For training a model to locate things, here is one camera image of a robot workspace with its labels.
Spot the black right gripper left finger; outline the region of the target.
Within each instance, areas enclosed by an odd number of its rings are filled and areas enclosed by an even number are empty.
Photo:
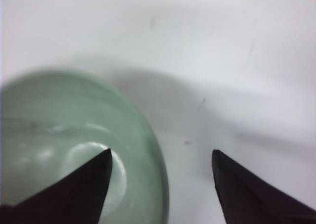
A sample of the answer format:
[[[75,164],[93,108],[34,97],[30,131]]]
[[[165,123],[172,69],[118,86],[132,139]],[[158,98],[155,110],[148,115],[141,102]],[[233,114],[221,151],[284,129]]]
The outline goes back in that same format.
[[[0,207],[2,224],[97,224],[112,173],[104,150],[72,173],[17,205]]]

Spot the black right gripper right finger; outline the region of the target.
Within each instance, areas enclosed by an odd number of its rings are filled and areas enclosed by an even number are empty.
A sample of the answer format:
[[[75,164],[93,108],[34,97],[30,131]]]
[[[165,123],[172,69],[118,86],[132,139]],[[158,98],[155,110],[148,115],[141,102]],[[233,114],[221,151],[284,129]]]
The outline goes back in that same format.
[[[314,224],[316,212],[266,183],[220,150],[212,152],[215,189],[228,224]]]

